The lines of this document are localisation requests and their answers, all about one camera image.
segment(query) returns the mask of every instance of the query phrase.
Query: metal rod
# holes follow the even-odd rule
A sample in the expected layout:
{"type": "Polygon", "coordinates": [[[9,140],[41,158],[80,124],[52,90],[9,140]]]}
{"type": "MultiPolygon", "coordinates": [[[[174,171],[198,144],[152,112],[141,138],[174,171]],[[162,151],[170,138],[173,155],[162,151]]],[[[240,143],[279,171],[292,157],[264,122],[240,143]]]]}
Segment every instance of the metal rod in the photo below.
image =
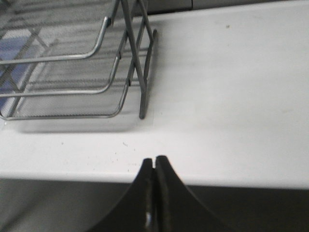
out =
{"type": "Polygon", "coordinates": [[[14,89],[13,91],[19,92],[19,88],[18,88],[17,84],[15,83],[15,81],[13,80],[11,75],[9,77],[9,82],[10,82],[12,88],[14,89]]]}
{"type": "Polygon", "coordinates": [[[32,12],[39,12],[39,11],[45,11],[46,8],[48,7],[49,10],[54,10],[54,9],[63,9],[65,7],[82,7],[82,6],[90,6],[90,5],[100,5],[101,3],[98,2],[98,1],[85,1],[85,2],[82,2],[82,3],[70,3],[69,6],[66,6],[66,5],[49,5],[49,6],[37,6],[37,7],[32,7],[31,9],[21,9],[21,10],[15,10],[14,12],[16,14],[24,14],[24,13],[32,13],[32,12]]]}
{"type": "Polygon", "coordinates": [[[87,53],[83,54],[73,54],[73,55],[61,55],[61,56],[50,56],[50,57],[38,57],[38,58],[23,58],[17,60],[0,60],[0,65],[7,64],[25,64],[25,63],[35,63],[35,62],[50,62],[50,61],[64,61],[64,60],[75,60],[75,59],[85,59],[94,55],[101,47],[106,28],[110,25],[111,20],[105,17],[102,23],[98,39],[96,41],[93,49],[87,53]]]}
{"type": "Polygon", "coordinates": [[[32,28],[29,28],[29,31],[31,34],[34,34],[36,40],[42,45],[44,48],[48,48],[47,44],[42,40],[42,38],[39,36],[39,34],[32,28]]]}
{"type": "Polygon", "coordinates": [[[140,59],[139,59],[136,44],[135,44],[135,38],[134,38],[134,33],[133,33],[133,28],[132,28],[129,6],[128,6],[127,0],[121,0],[121,4],[122,4],[125,22],[126,22],[126,30],[127,30],[130,45],[131,45],[132,56],[133,56],[137,76],[140,82],[140,89],[143,94],[147,91],[147,86],[144,82],[143,73],[142,73],[141,66],[140,66],[140,59]]]}
{"type": "MultiPolygon", "coordinates": [[[[43,52],[43,54],[47,54],[49,52],[49,50],[50,50],[49,47],[47,47],[45,49],[45,51],[43,52]]],[[[26,77],[24,78],[24,80],[22,82],[22,86],[20,87],[20,92],[24,92],[25,91],[27,83],[28,83],[29,79],[31,78],[32,72],[37,67],[37,64],[38,63],[29,64],[30,69],[28,70],[27,75],[26,75],[26,77]]],[[[14,114],[14,112],[15,112],[15,110],[16,110],[19,102],[20,102],[20,99],[21,99],[21,97],[14,98],[12,106],[10,107],[10,110],[9,110],[9,112],[7,114],[8,117],[13,116],[13,114],[14,114]]]]}
{"type": "MultiPolygon", "coordinates": [[[[144,20],[142,19],[141,24],[140,24],[139,34],[137,36],[137,41],[136,41],[136,48],[137,48],[138,52],[140,51],[140,44],[141,44],[141,40],[142,40],[142,37],[143,37],[144,28],[145,28],[145,24],[144,24],[144,20]]],[[[131,86],[133,74],[134,74],[134,60],[132,59],[131,64],[130,64],[130,68],[129,68],[129,75],[130,75],[129,86],[131,86]]]]}
{"type": "MultiPolygon", "coordinates": [[[[66,20],[66,21],[61,21],[61,22],[45,22],[44,26],[46,27],[56,27],[56,26],[70,26],[70,25],[80,25],[81,23],[93,23],[93,19],[75,19],[75,20],[66,20]]],[[[28,29],[28,28],[36,28],[36,27],[40,27],[41,24],[40,23],[29,23],[27,25],[27,27],[25,25],[14,25],[12,26],[5,26],[2,27],[2,30],[21,30],[21,29],[28,29]]]]}
{"type": "Polygon", "coordinates": [[[148,32],[148,35],[149,35],[149,38],[150,38],[150,42],[153,42],[154,41],[154,37],[153,37],[153,32],[152,32],[151,27],[150,27],[150,23],[149,23],[146,7],[144,5],[143,0],[138,0],[138,2],[140,4],[141,13],[142,13],[143,19],[145,21],[145,25],[146,25],[147,32],[148,32]]]}
{"type": "Polygon", "coordinates": [[[129,79],[129,75],[126,78],[126,84],[124,86],[123,89],[123,94],[121,96],[121,99],[119,101],[118,104],[118,108],[116,109],[116,111],[112,114],[105,114],[105,115],[80,115],[80,116],[35,116],[35,117],[22,117],[22,118],[17,118],[17,117],[3,117],[3,115],[0,114],[0,118],[11,121],[11,120],[35,120],[35,119],[60,119],[60,118],[111,118],[111,117],[115,117],[116,115],[118,115],[125,103],[126,100],[126,95],[128,92],[128,79],[129,79]]]}
{"type": "Polygon", "coordinates": [[[116,18],[116,14],[117,14],[117,10],[118,10],[118,6],[119,6],[119,1],[120,0],[113,0],[114,4],[112,5],[110,11],[111,14],[109,15],[109,17],[112,20],[112,24],[114,23],[114,19],[116,18]]]}
{"type": "Polygon", "coordinates": [[[144,79],[145,79],[146,83],[147,83],[147,77],[148,77],[148,74],[149,74],[150,59],[151,59],[152,49],[153,49],[153,45],[155,43],[156,36],[157,36],[157,31],[154,30],[154,33],[153,33],[154,40],[152,42],[150,42],[150,45],[148,47],[148,52],[147,52],[146,61],[145,61],[145,67],[144,67],[144,79]]]}
{"type": "MultiPolygon", "coordinates": [[[[135,1],[135,2],[134,2],[134,6],[132,7],[132,10],[131,10],[131,20],[133,20],[133,14],[134,14],[134,11],[135,11],[136,6],[137,6],[137,2],[135,1]]],[[[122,41],[125,40],[125,44],[124,44],[124,46],[122,46],[122,47],[119,48],[119,50],[118,50],[118,52],[120,53],[120,58],[123,57],[123,53],[125,52],[127,38],[128,38],[128,34],[127,34],[127,31],[125,30],[125,31],[124,31],[124,35],[123,35],[123,38],[122,38],[122,41]]]]}
{"type": "MultiPolygon", "coordinates": [[[[33,41],[35,40],[35,35],[32,34],[26,41],[26,43],[23,45],[23,47],[20,49],[20,51],[18,52],[18,54],[15,56],[16,59],[19,59],[21,57],[23,57],[25,55],[25,53],[27,52],[29,46],[33,43],[33,41]]],[[[5,82],[5,80],[7,80],[12,71],[16,68],[17,64],[14,65],[10,65],[8,66],[5,71],[3,72],[3,74],[0,76],[0,86],[2,86],[2,84],[5,82]]]]}
{"type": "Polygon", "coordinates": [[[0,94],[0,98],[11,98],[11,97],[37,97],[37,96],[57,96],[57,95],[75,95],[75,94],[99,94],[99,93],[103,93],[106,90],[108,90],[110,88],[110,86],[112,85],[112,81],[114,79],[115,76],[115,71],[117,69],[118,63],[119,63],[120,57],[116,56],[114,64],[113,64],[113,68],[112,71],[110,73],[110,77],[109,77],[109,83],[98,90],[64,90],[64,91],[55,91],[55,92],[51,92],[51,91],[42,91],[42,92],[34,92],[34,93],[8,93],[8,94],[0,94]]]}

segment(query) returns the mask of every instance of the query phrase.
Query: metal leg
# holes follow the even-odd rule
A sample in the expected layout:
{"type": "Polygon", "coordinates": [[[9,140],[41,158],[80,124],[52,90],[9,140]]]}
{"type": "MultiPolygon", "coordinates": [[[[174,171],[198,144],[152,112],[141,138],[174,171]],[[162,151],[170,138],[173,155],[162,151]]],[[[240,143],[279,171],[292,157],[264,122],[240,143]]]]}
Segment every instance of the metal leg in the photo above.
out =
{"type": "MultiPolygon", "coordinates": [[[[47,48],[45,49],[45,51],[42,53],[42,55],[47,54],[47,53],[49,52],[49,50],[50,50],[49,47],[47,47],[47,48]]],[[[26,87],[27,87],[28,80],[31,78],[31,74],[32,74],[32,72],[34,71],[34,69],[37,67],[37,65],[38,65],[38,63],[32,63],[32,64],[29,65],[29,66],[30,66],[30,69],[29,69],[27,75],[24,77],[24,80],[23,80],[23,82],[22,82],[22,85],[21,85],[21,87],[20,87],[19,92],[24,92],[24,91],[25,91],[25,89],[26,89],[26,87]]],[[[8,114],[7,114],[7,117],[12,117],[12,116],[14,115],[14,113],[15,113],[15,111],[16,111],[16,108],[17,108],[17,106],[18,106],[19,103],[20,103],[20,100],[21,100],[21,97],[16,97],[16,98],[14,98],[14,101],[13,101],[13,103],[12,103],[12,106],[11,106],[11,108],[10,108],[8,114]]]]}
{"type": "Polygon", "coordinates": [[[149,35],[149,38],[150,38],[150,42],[153,43],[153,41],[154,41],[153,32],[152,32],[151,27],[150,27],[150,23],[149,23],[149,20],[148,20],[148,15],[147,15],[147,10],[146,10],[145,4],[144,4],[143,0],[138,0],[138,2],[140,4],[141,14],[143,15],[143,19],[144,19],[144,22],[145,22],[145,26],[147,28],[147,32],[148,32],[148,35],[149,35]]]}
{"type": "Polygon", "coordinates": [[[129,37],[130,46],[131,46],[131,50],[132,50],[132,56],[133,56],[132,62],[131,62],[131,65],[130,65],[130,69],[129,69],[129,75],[133,76],[134,69],[132,68],[132,64],[134,64],[136,71],[137,71],[137,75],[138,75],[138,79],[139,79],[139,83],[140,83],[140,89],[141,89],[140,118],[143,119],[143,118],[145,118],[145,115],[146,115],[147,77],[148,77],[148,73],[149,73],[150,58],[151,58],[151,53],[152,53],[152,47],[153,47],[154,40],[155,40],[154,35],[156,35],[156,31],[154,31],[154,33],[153,33],[152,30],[151,30],[150,23],[149,23],[148,16],[147,16],[147,11],[146,11],[146,8],[145,8],[143,1],[138,0],[138,3],[139,3],[140,8],[141,8],[143,20],[142,20],[141,28],[140,28],[140,31],[139,31],[139,34],[138,34],[138,39],[137,39],[137,41],[135,41],[133,28],[132,28],[131,15],[130,15],[130,12],[129,12],[129,7],[128,7],[128,2],[127,2],[127,0],[121,0],[122,8],[123,8],[123,11],[124,11],[124,17],[125,17],[125,21],[126,21],[126,31],[127,31],[128,37],[129,37]],[[144,27],[146,27],[146,29],[147,29],[149,39],[150,39],[150,44],[149,44],[149,47],[148,47],[144,72],[142,72],[141,65],[140,65],[140,59],[139,59],[139,48],[140,48],[140,43],[141,43],[142,33],[143,33],[144,27]]]}
{"type": "Polygon", "coordinates": [[[146,88],[146,84],[144,82],[143,73],[142,73],[141,66],[140,66],[140,59],[139,59],[137,47],[136,47],[136,44],[135,44],[135,38],[134,38],[132,22],[131,22],[131,16],[130,16],[130,12],[129,12],[129,5],[128,5],[127,0],[121,0],[121,4],[122,4],[123,11],[124,11],[124,17],[125,17],[125,21],[126,21],[126,31],[127,31],[129,41],[130,41],[132,56],[133,56],[136,72],[137,72],[137,75],[138,75],[138,79],[139,79],[139,82],[140,82],[141,92],[144,93],[144,92],[146,92],[147,88],[146,88]]]}
{"type": "Polygon", "coordinates": [[[38,35],[36,30],[29,29],[29,31],[30,31],[31,34],[33,34],[35,36],[36,40],[40,43],[40,45],[42,45],[42,47],[44,47],[45,49],[48,48],[48,45],[42,40],[42,38],[38,35]]]}
{"type": "MultiPolygon", "coordinates": [[[[20,58],[22,57],[28,50],[28,47],[30,46],[30,44],[33,43],[33,41],[36,39],[37,35],[38,35],[39,30],[34,30],[33,33],[31,34],[31,36],[28,38],[27,42],[24,44],[24,46],[21,48],[21,50],[19,51],[19,53],[16,55],[15,58],[20,58]]],[[[9,65],[5,71],[3,72],[3,74],[0,76],[0,86],[3,85],[3,83],[6,80],[9,80],[14,91],[15,92],[22,92],[24,91],[23,87],[21,89],[18,89],[16,83],[13,81],[12,77],[11,77],[11,73],[12,71],[17,67],[17,64],[15,65],[9,65]]],[[[19,103],[20,97],[15,98],[14,99],[14,103],[12,104],[12,107],[8,113],[8,116],[12,116],[14,114],[14,111],[19,103]]]]}

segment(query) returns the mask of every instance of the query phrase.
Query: white shelf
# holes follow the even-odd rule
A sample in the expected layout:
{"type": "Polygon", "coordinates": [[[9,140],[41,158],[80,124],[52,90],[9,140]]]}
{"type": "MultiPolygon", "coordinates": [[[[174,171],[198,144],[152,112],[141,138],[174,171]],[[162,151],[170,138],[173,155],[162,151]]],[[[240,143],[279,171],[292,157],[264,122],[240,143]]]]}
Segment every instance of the white shelf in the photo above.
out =
{"type": "Polygon", "coordinates": [[[162,154],[186,184],[309,189],[308,10],[287,1],[151,16],[160,36],[145,120],[130,113],[132,88],[115,118],[7,122],[0,176],[131,182],[143,158],[162,154]]]}

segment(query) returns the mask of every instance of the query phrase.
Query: metal wire frame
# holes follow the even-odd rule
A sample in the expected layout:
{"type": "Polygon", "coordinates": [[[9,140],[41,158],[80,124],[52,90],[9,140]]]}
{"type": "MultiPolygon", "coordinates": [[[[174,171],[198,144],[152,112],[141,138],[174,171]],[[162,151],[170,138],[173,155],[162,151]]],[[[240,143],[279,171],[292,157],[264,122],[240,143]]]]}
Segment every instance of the metal wire frame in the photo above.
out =
{"type": "MultiPolygon", "coordinates": [[[[1,1],[3,1],[6,5],[10,5],[7,0],[1,0],[1,1]]],[[[38,58],[21,58],[21,59],[15,59],[15,60],[14,59],[13,60],[0,60],[0,65],[76,60],[76,59],[86,59],[86,58],[93,56],[101,48],[101,44],[104,39],[106,29],[108,26],[110,26],[113,23],[113,20],[115,18],[120,0],[112,0],[112,1],[113,1],[113,4],[112,4],[112,9],[111,9],[111,14],[104,16],[96,43],[91,51],[87,53],[83,53],[83,54],[60,55],[60,56],[38,57],[38,58]]]]}
{"type": "MultiPolygon", "coordinates": [[[[39,119],[39,118],[40,119],[42,119],[42,118],[52,119],[52,118],[78,118],[78,117],[82,117],[82,118],[85,118],[85,117],[109,118],[109,117],[116,116],[117,114],[119,114],[121,112],[122,107],[124,105],[124,101],[126,99],[128,87],[131,85],[131,80],[133,78],[134,70],[137,71],[138,80],[139,80],[140,89],[141,89],[140,118],[141,119],[145,118],[146,100],[147,100],[147,77],[148,77],[148,73],[149,73],[152,47],[153,47],[154,42],[155,42],[155,37],[157,35],[157,31],[154,30],[152,32],[152,29],[150,27],[150,23],[149,23],[149,20],[148,20],[148,15],[147,15],[145,5],[144,5],[142,0],[137,0],[138,4],[140,6],[140,9],[141,9],[141,13],[142,13],[142,23],[141,23],[141,28],[140,28],[140,31],[139,31],[138,39],[137,39],[137,41],[135,41],[135,36],[134,36],[134,33],[133,33],[133,28],[132,28],[132,13],[129,11],[128,1],[127,0],[120,0],[120,1],[121,1],[121,4],[122,4],[122,7],[123,7],[124,18],[125,18],[125,23],[126,23],[126,32],[124,33],[122,41],[126,41],[127,38],[129,38],[133,57],[132,57],[132,61],[131,61],[131,64],[130,64],[129,71],[128,71],[126,84],[124,86],[123,95],[122,95],[121,100],[119,102],[118,109],[115,111],[114,114],[99,115],[99,116],[40,116],[40,117],[16,118],[16,117],[3,117],[2,114],[0,113],[0,118],[6,119],[6,120],[19,120],[19,119],[39,119]],[[139,48],[140,48],[140,43],[141,43],[142,33],[143,33],[144,27],[146,27],[146,29],[147,29],[149,39],[150,39],[150,44],[149,44],[148,51],[147,51],[146,62],[145,62],[145,66],[144,66],[144,72],[142,72],[140,59],[139,59],[139,48]]],[[[102,41],[103,41],[103,38],[104,38],[104,34],[106,32],[106,28],[110,25],[110,23],[111,23],[111,19],[108,18],[108,17],[105,17],[104,20],[103,20],[102,28],[101,28],[99,36],[98,36],[96,46],[95,46],[96,50],[98,50],[100,48],[100,45],[102,44],[102,41]]],[[[117,67],[118,67],[118,64],[119,64],[119,60],[121,59],[121,55],[122,55],[122,52],[124,50],[123,44],[120,46],[119,53],[117,53],[116,58],[114,60],[112,71],[111,71],[110,77],[109,77],[109,79],[111,81],[103,89],[100,89],[100,90],[66,90],[66,91],[54,91],[54,92],[0,94],[0,98],[8,98],[8,97],[18,97],[18,98],[20,98],[20,97],[51,96],[51,95],[73,95],[73,94],[75,95],[75,94],[100,94],[100,93],[103,93],[106,90],[108,90],[109,87],[112,85],[112,81],[115,77],[116,70],[117,70],[117,67]]],[[[60,57],[60,60],[56,60],[56,61],[61,61],[62,58],[63,58],[61,56],[54,56],[54,57],[49,57],[49,58],[59,58],[59,57],[60,57]]],[[[67,60],[79,59],[78,57],[75,57],[75,55],[67,55],[66,57],[68,57],[67,60]]],[[[19,60],[19,61],[16,60],[16,62],[14,64],[34,62],[34,61],[30,61],[30,60],[33,60],[33,58],[24,59],[23,62],[21,60],[19,60]]]]}

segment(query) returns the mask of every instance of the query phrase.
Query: metal mesh desk organizer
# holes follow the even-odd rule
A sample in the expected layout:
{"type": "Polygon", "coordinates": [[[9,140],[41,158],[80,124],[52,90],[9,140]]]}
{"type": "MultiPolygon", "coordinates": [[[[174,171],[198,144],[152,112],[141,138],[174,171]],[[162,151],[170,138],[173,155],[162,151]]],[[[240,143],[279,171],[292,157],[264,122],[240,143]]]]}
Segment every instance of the metal mesh desk organizer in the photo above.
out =
{"type": "Polygon", "coordinates": [[[0,117],[115,116],[136,71],[143,119],[156,36],[145,5],[143,0],[0,0],[0,117]],[[137,10],[142,17],[136,30],[137,10]],[[149,42],[142,56],[144,34],[149,42]]]}

